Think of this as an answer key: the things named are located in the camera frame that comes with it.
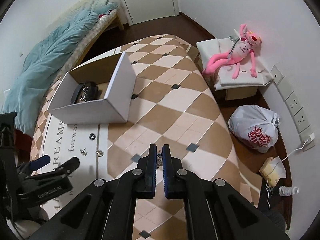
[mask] earring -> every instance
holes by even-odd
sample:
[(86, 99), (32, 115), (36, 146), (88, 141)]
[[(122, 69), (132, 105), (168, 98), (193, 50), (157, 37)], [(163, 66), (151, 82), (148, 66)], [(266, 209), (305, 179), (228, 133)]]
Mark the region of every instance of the earring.
[(86, 156), (86, 155), (87, 155), (87, 152), (85, 151), (85, 148), (84, 148), (84, 150), (81, 150), (81, 149), (80, 149), (80, 153), (81, 153), (83, 156)]
[(98, 151), (96, 151), (96, 154), (98, 157), (102, 157), (104, 152), (102, 150), (98, 150)]

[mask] pink panther plush toy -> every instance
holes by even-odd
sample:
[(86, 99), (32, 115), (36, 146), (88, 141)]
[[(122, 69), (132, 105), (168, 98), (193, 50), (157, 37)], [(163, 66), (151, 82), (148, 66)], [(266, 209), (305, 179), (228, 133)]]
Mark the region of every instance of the pink panther plush toy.
[(247, 29), (244, 31), (246, 26), (246, 24), (240, 25), (240, 42), (237, 40), (232, 49), (225, 53), (214, 54), (210, 58), (207, 67), (202, 71), (203, 75), (213, 75), (216, 69), (222, 65), (237, 64), (236, 71), (232, 75), (232, 79), (236, 79), (240, 72), (240, 61), (250, 53), (252, 63), (251, 76), (257, 77), (253, 48), (259, 46), (262, 41), (256, 33)]

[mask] plush toy leg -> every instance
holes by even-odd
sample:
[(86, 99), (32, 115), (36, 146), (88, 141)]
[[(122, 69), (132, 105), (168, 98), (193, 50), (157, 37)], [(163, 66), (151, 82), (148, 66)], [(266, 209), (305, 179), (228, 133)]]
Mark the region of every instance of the plush toy leg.
[(232, 79), (236, 79), (239, 75), (240, 72), (240, 62), (237, 63), (236, 70), (234, 71), (232, 75)]
[(202, 74), (205, 76), (209, 76), (209, 75), (213, 75), (214, 72), (217, 70), (218, 67), (222, 66), (222, 65), (227, 65), (227, 64), (234, 64), (234, 60), (232, 59), (219, 59), (217, 60), (215, 63), (213, 63), (210, 66), (207, 66), (203, 71)]
[(223, 59), (223, 58), (227, 58), (229, 55), (229, 51), (224, 52), (224, 53), (218, 53), (218, 54), (214, 54), (208, 61), (207, 66), (212, 65), (213, 63), (215, 63), (217, 60), (219, 59)]

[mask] white cable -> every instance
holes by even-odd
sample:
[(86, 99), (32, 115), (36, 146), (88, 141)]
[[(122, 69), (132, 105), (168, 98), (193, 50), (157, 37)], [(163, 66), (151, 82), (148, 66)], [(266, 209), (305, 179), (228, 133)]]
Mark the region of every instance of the white cable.
[[(304, 144), (302, 145), (301, 148), (297, 148), (297, 149), (295, 149), (294, 151), (292, 151), (287, 157), (285, 157), (283, 160), (279, 161), (279, 162), (276, 164), (276, 166), (277, 166), (279, 163), (281, 163), (281, 162), (283, 162), (284, 160), (286, 160), (286, 159), (287, 159), (291, 154), (293, 154), (295, 151), (302, 150), (308, 141), (309, 141), (309, 140), (307, 139), (307, 140), (304, 142)], [(268, 202), (268, 205), (269, 205), (269, 211), (271, 210), (271, 207), (270, 207), (270, 203), (269, 203), (269, 190), (267, 189), (267, 185), (268, 185), (269, 175), (275, 170), (276, 166), (275, 166), (275, 167), (273, 168), (273, 170), (268, 174), (268, 176), (267, 176), (267, 182), (266, 182), (266, 191), (267, 191), (267, 193), (268, 193), (267, 202)]]

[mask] open cardboard box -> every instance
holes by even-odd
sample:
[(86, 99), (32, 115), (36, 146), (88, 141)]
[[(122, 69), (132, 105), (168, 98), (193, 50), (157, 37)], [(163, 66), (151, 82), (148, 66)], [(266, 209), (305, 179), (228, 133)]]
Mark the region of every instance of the open cardboard box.
[[(127, 122), (136, 74), (123, 52), (83, 63), (67, 72), (48, 111), (66, 124)], [(93, 81), (102, 94), (97, 100), (70, 104), (79, 83)]]

